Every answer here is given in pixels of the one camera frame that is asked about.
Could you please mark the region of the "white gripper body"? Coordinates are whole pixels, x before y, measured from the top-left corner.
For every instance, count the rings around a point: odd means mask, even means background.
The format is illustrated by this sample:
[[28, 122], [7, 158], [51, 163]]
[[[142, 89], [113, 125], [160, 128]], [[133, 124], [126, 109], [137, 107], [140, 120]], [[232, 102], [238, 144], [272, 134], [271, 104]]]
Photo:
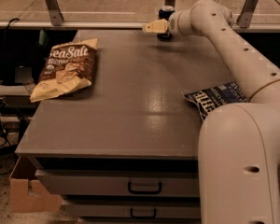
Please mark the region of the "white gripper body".
[[172, 35], [192, 35], [190, 10], [180, 10], [173, 13], [168, 20], [168, 28]]

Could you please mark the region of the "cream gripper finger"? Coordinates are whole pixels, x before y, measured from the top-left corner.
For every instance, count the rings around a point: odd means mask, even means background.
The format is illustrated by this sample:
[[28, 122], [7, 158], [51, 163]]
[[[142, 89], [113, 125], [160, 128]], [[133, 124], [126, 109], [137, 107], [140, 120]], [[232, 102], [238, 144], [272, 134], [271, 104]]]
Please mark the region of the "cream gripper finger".
[[145, 23], [142, 30], [144, 33], [164, 34], [168, 31], [168, 21], [161, 19]]

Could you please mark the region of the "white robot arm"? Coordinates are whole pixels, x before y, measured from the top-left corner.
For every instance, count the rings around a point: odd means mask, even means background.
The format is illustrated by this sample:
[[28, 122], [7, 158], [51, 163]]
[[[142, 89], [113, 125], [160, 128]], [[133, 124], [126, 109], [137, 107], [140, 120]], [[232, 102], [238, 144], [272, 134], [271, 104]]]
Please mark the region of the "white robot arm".
[[143, 30], [208, 38], [246, 98], [213, 110], [200, 130], [202, 224], [280, 224], [280, 69], [233, 23], [230, 9], [199, 0]]

